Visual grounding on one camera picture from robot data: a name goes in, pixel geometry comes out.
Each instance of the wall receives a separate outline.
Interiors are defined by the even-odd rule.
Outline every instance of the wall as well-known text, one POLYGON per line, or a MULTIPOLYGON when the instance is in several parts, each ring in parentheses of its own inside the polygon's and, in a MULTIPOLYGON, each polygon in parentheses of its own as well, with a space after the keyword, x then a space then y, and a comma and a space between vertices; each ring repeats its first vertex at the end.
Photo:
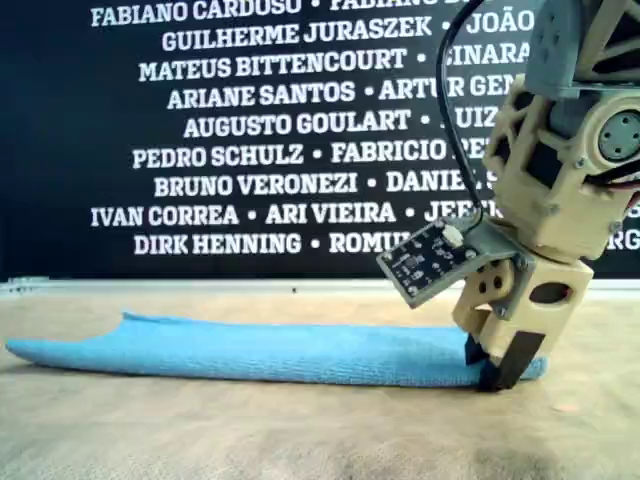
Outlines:
MULTIPOLYGON (((449 67, 486 199, 483 146, 539 3, 488 2, 449 67)), ((461 4, 12 5, 6 275, 381 277, 377 252, 469 205, 434 79, 461 4)), ((599 278, 638 275, 625 228, 599 278)))

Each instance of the blue cloth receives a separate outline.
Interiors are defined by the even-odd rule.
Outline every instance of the blue cloth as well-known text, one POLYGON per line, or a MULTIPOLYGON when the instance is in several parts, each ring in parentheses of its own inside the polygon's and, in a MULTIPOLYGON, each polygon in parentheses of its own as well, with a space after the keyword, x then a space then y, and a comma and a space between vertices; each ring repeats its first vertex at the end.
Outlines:
MULTIPOLYGON (((9 340, 20 358, 48 367, 276 382, 407 387, 478 383, 457 327, 223 324, 125 313, 117 329, 80 342, 9 340)), ((542 376, 534 360, 523 380, 542 376)))

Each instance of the wire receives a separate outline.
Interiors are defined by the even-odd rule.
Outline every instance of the wire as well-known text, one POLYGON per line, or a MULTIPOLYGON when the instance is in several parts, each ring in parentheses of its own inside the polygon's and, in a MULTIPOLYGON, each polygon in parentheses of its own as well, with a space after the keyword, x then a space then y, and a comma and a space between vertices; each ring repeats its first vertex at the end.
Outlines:
POLYGON ((451 22, 449 29, 444 34, 444 38, 442 39, 440 48, 438 49, 438 57, 436 60, 436 92, 444 130, 451 142, 453 154, 456 162, 458 163, 458 167, 460 168, 462 182, 469 192, 473 205, 476 208, 476 221, 467 229, 467 232, 471 231, 482 222, 484 217, 484 207, 476 190, 477 180, 469 166, 469 161, 467 160, 462 141, 460 140, 451 119, 451 105, 449 104, 449 99, 446 93, 447 62, 445 60, 445 56, 449 53, 449 49, 453 45, 458 32, 464 26, 467 19, 480 5, 482 5, 483 2, 484 0, 469 0, 469 2, 462 7, 451 22))
POLYGON ((607 190, 635 190, 640 188, 640 180, 629 180, 628 182, 607 183, 603 185, 607 190))
POLYGON ((633 207, 636 206, 636 204, 640 202, 640 192, 636 192, 633 194, 633 197, 631 197, 631 200, 629 200, 629 203, 627 204, 627 211, 631 210, 633 207))
POLYGON ((587 177, 585 181, 591 185, 608 188, 614 180, 619 180, 628 175, 633 175, 638 171, 640 171, 640 160, 634 160, 633 162, 626 163, 599 175, 587 177))

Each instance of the black wall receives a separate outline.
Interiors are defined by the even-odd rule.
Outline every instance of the black wall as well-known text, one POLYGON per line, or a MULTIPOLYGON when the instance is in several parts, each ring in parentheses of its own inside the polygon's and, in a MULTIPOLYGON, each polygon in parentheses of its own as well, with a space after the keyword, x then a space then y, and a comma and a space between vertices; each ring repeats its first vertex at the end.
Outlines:
MULTIPOLYGON (((457 169, 450 152, 437 148, 444 144, 445 137, 431 90, 435 89, 434 63, 444 32, 443 22, 453 18, 461 2, 425 0, 418 6, 332 10, 332 5, 354 6, 376 2, 321 0, 322 5, 313 6, 311 0, 300 0, 301 9, 288 15, 195 20, 192 18, 195 3, 189 1, 183 4, 189 13, 189 18, 184 21, 100 27, 92 26, 92 7, 111 5, 115 8, 133 3, 127 4, 126 0, 122 4, 84 0, 16 3, 7 7, 11 11, 7 15, 8 20, 3 22, 5 48, 0 79, 3 96, 0 118, 5 147, 2 158, 5 175, 1 184, 4 218, 0 234, 4 232, 4 269, 9 277, 381 277, 374 256, 385 244, 374 241, 370 245, 373 248, 367 249, 367 237, 376 240, 384 237, 383 232, 408 233, 424 225, 425 212, 429 215, 433 212, 435 215, 451 213, 450 210, 443 212, 438 208, 455 206, 457 211, 463 204, 451 202, 468 200, 461 182, 453 177, 457 169), (422 25, 425 35, 421 36, 412 36, 412 31, 416 29, 415 22, 397 20, 422 16, 431 19, 422 25), (309 24, 312 22, 342 21, 349 22, 352 33, 358 33, 358 21, 368 23, 375 18, 396 19, 387 20, 382 30, 395 38, 163 50, 162 39, 167 32, 208 30, 210 39, 214 39, 218 30, 226 28, 294 24, 289 28, 302 36, 311 31, 309 24), (402 49, 401 56, 398 56, 397 49, 402 49), (309 66, 303 60, 289 63, 292 68, 298 69, 297 73, 283 74, 277 71, 277 65, 274 64, 275 71, 271 75, 264 74, 262 70, 260 75, 241 76, 237 68, 238 62, 241 62, 239 57, 254 57, 253 61, 258 62, 255 59, 260 56, 313 52, 338 52, 348 56, 350 54, 344 52, 358 50, 383 52, 389 66, 396 68, 309 73, 309 66), (426 56, 426 61, 420 62, 419 55, 426 56), (217 76, 140 81, 141 75, 145 75, 140 68, 143 62, 161 65, 163 62, 198 59, 216 59, 219 67, 217 76), (404 79, 423 79, 421 81, 426 82, 429 88, 413 89, 414 98, 398 98, 397 95, 395 99, 389 98, 389 90, 383 88, 385 82, 387 86, 395 85, 397 94, 397 86, 404 79), (269 92, 261 90, 268 88, 273 92, 281 85, 329 82, 343 84, 342 95, 339 95, 341 98, 337 102, 326 98, 319 103, 273 104, 269 92), (255 103, 237 107, 167 108, 174 90, 210 90, 230 86, 254 88, 256 93, 252 98, 255 103), (366 94, 367 87, 373 89, 373 95, 366 94), (357 112, 355 121, 361 122, 367 110, 374 115, 380 110, 406 110, 410 112, 410 118, 405 118, 406 125, 395 122, 396 129, 393 131, 369 129, 350 133, 304 133, 297 129, 300 115, 304 119, 304 114, 357 112), (262 115, 289 118, 291 133, 232 136, 224 135, 224 130, 217 130, 214 132, 216 134, 204 138, 185 134, 193 119, 262 115), (421 122, 424 115, 429 116, 428 124, 421 122), (408 140, 430 141, 436 147, 431 154, 437 158, 343 163, 338 161, 341 158, 339 155, 332 153, 332 144, 336 142, 358 145, 360 142, 408 140), (211 164, 212 148, 270 144, 282 145, 285 152, 297 151, 295 149, 298 147, 291 145, 301 145, 302 157, 290 157, 289 160, 293 162, 288 165, 211 164), (134 168, 136 157, 133 151, 152 148, 201 148, 207 155, 206 162, 191 168, 147 168, 148 164, 134 168), (319 158, 314 157, 315 150, 321 152, 319 158), (300 158, 303 159, 302 163, 294 163, 300 158), (445 182, 432 184, 425 191, 389 191, 389 172, 395 172, 389 175, 398 179, 406 178, 411 175, 410 172, 419 177, 423 171, 432 176, 432 181, 444 179, 445 182), (435 171, 441 171, 442 176, 437 177, 435 171), (315 195, 263 195, 256 192, 247 194, 241 189, 242 182, 248 181, 248 178, 257 179, 257 182, 267 178, 249 177, 251 175, 274 175, 276 182, 298 183, 302 179, 300 175, 305 173, 341 174, 337 186, 342 190, 349 186, 351 191, 315 195), (158 178, 162 177, 168 182, 170 177, 180 181, 185 177, 212 176, 223 177, 222 186, 230 184, 233 191, 227 192, 228 195, 158 196, 158 193, 162 193, 156 186, 158 178), (353 183, 344 181, 352 178, 355 178, 353 183), (454 190, 450 188, 452 178, 454 185, 457 183, 454 190), (369 184, 370 180, 375 180, 375 186, 370 186, 373 185, 369 184), (358 202, 369 204, 366 208, 373 210, 382 207, 386 216, 379 218, 379 223, 367 223, 358 218, 352 223, 329 223, 329 217, 325 222, 320 222, 314 216, 312 204, 344 203, 353 206, 358 202), (282 212, 285 204, 302 205, 295 208, 298 212, 306 213, 306 218, 302 218, 306 221, 303 223, 298 219, 298 223, 276 223, 277 216, 274 213, 282 212), (188 209, 193 220, 208 213, 209 205, 219 205, 223 210, 233 207, 238 223, 201 226, 150 224, 150 213, 164 207, 202 206, 202 211, 188 209), (105 220, 110 217, 109 212, 115 211, 110 209, 122 208, 128 212, 130 207, 141 213, 142 222, 138 222, 135 216, 129 218, 127 214, 128 224, 105 225, 105 220), (104 215, 92 209, 104 209, 101 210, 104 215), (407 216, 407 209, 414 210, 413 217, 407 216), (250 211, 255 212, 255 219, 250 218, 250 211), (268 223, 270 211, 274 221, 268 223), (289 253, 269 253, 269 248, 266 248, 263 253, 250 253, 251 245, 248 245, 244 254, 220 253, 223 244, 229 242, 233 234, 245 234, 244 237, 233 238, 246 240, 246 234, 258 233, 290 235, 291 250, 289 253), (136 236, 149 238, 159 235, 185 235, 182 244, 184 250, 166 254, 136 252, 136 236), (210 237, 215 238, 212 241, 217 243, 209 246, 218 250, 213 253, 194 253, 193 235, 217 235, 210 237), (340 250, 341 245, 351 245, 352 248, 350 251, 332 252, 332 249, 340 250)), ((277 9, 282 3, 295 6, 298 2, 209 1, 198 5, 205 3, 208 6, 219 3, 222 7, 225 4, 236 5, 236 8, 240 8, 240 4, 243 8, 249 8, 271 3, 277 9)), ((473 20, 470 23, 471 31, 460 35, 457 44, 461 50, 458 51, 455 64, 449 68, 449 75, 459 77, 459 82, 464 84, 464 96, 453 98, 453 102, 461 109, 458 120, 462 122, 462 136, 474 139, 470 140, 472 147, 469 153, 474 158, 473 165, 477 168, 485 198, 490 197, 490 178, 480 162, 482 142, 489 136, 492 115, 502 103, 502 94, 508 86, 505 78, 508 80, 524 70, 523 62, 526 61, 527 41, 532 26, 528 20, 539 4, 539 1, 488 2, 480 18, 484 19, 485 27, 492 31, 474 33, 476 21, 473 20), (464 51, 471 49, 476 49, 476 53, 484 57, 479 64, 473 64, 473 58, 464 58, 464 51), (505 54, 513 55, 506 59, 509 63, 502 63, 505 54), (482 88, 492 89, 492 94, 483 94, 482 88), (465 122, 469 120, 469 112, 477 116, 473 116, 472 124, 467 126, 465 122)), ((109 17, 103 12, 99 19, 104 21, 109 17)), ((633 214, 640 214, 640 209, 634 210, 633 214)), ((110 218, 112 221, 122 220, 119 215, 110 218)), ((227 221, 233 220, 233 215, 226 218, 227 221)), ((620 239, 612 242, 612 248, 596 262, 599 278, 635 278, 638 275, 640 236, 637 220, 628 219, 625 231, 620 235, 626 243, 620 239)), ((228 245, 228 248, 233 250, 233 245, 228 245)))

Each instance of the circuit board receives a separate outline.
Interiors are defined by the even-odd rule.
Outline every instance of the circuit board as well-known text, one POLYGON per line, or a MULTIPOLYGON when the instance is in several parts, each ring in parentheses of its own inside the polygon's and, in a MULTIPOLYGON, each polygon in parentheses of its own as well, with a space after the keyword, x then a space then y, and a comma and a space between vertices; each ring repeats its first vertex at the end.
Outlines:
POLYGON ((415 308, 466 276, 479 252, 469 245, 452 245, 443 236, 445 224, 434 222, 378 257, 407 303, 415 308))

